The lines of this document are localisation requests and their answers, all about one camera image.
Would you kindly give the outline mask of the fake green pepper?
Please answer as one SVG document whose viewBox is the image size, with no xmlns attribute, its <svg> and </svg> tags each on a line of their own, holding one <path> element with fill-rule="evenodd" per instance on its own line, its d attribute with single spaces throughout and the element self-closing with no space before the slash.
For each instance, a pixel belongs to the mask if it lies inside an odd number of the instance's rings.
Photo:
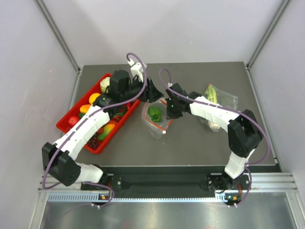
<svg viewBox="0 0 305 229">
<path fill-rule="evenodd" d="M 154 123 L 159 123 L 162 121 L 162 111 L 157 106 L 149 106 L 148 115 L 151 121 Z"/>
</svg>

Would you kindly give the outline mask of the clear zip bag red slider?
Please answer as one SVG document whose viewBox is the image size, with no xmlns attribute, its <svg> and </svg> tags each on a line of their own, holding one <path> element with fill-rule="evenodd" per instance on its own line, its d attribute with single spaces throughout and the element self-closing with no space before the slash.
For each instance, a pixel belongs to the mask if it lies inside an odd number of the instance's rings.
<svg viewBox="0 0 305 229">
<path fill-rule="evenodd" d="M 145 103 L 142 108 L 142 120 L 151 136 L 157 140 L 166 134 L 173 119 L 167 119 L 167 102 L 161 98 L 153 103 Z"/>
</svg>

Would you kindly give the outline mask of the fake cabbage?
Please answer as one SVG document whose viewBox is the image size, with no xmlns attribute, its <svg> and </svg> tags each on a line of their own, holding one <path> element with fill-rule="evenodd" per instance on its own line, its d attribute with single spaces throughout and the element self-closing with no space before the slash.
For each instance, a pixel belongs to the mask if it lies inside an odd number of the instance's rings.
<svg viewBox="0 0 305 229">
<path fill-rule="evenodd" d="M 103 93 L 108 93 L 110 87 L 110 77 L 105 77 L 103 80 L 100 82 L 100 89 L 101 92 Z"/>
</svg>

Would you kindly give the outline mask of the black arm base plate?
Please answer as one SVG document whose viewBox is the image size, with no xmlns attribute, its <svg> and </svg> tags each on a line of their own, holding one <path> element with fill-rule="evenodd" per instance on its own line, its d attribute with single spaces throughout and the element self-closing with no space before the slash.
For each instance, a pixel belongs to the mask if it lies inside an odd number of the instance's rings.
<svg viewBox="0 0 305 229">
<path fill-rule="evenodd" d="M 224 166 L 131 166 L 102 167 L 107 178 L 102 184 L 114 190 L 116 198 L 201 198 L 217 192 L 240 193 L 250 185 L 242 175 L 233 187 L 221 180 Z"/>
</svg>

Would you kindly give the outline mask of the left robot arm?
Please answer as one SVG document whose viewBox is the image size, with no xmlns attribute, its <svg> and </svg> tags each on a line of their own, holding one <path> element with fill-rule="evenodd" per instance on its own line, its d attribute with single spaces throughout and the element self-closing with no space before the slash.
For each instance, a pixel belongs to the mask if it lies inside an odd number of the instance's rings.
<svg viewBox="0 0 305 229">
<path fill-rule="evenodd" d="M 100 167 L 76 162 L 80 151 L 126 104 L 133 101 L 155 102 L 162 96 L 146 70 L 132 67 L 129 73 L 114 71 L 105 90 L 100 90 L 98 96 L 86 94 L 88 109 L 69 131 L 54 143 L 47 142 L 42 147 L 45 174 L 67 187 L 75 182 L 91 182 L 97 189 L 105 188 L 108 178 Z"/>
</svg>

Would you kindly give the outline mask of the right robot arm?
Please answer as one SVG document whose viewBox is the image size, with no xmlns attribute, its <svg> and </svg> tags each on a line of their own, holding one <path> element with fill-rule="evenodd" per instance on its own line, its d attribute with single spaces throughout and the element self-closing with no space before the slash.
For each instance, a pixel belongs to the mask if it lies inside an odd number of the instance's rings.
<svg viewBox="0 0 305 229">
<path fill-rule="evenodd" d="M 224 109 L 199 93 L 187 94 L 178 83 L 168 83 L 167 87 L 169 119 L 177 119 L 183 116 L 183 113 L 189 113 L 218 125 L 228 134 L 231 154 L 221 180 L 226 188 L 235 188 L 240 183 L 249 158 L 263 139 L 262 131 L 251 122 L 256 122 L 253 112 L 244 110 L 239 114 L 234 109 Z"/>
</svg>

